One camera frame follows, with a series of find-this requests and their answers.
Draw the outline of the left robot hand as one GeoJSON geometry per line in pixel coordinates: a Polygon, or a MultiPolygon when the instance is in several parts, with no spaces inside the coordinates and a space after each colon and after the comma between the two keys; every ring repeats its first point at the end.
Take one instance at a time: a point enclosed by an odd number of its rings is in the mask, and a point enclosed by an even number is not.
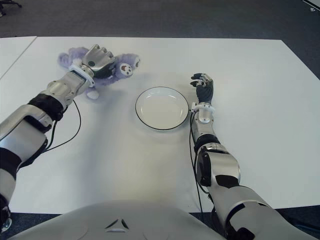
{"type": "Polygon", "coordinates": [[[116,68],[116,58],[105,47],[94,44],[82,58],[82,64],[89,67],[97,79],[112,76],[116,68]]]}

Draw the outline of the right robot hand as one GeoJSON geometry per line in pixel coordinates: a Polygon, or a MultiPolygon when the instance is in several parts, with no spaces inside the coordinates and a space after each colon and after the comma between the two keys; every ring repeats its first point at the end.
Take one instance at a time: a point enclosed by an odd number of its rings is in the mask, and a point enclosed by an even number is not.
{"type": "Polygon", "coordinates": [[[206,73],[195,73],[190,83],[196,88],[196,95],[199,103],[211,104],[214,94],[213,79],[206,73]]]}

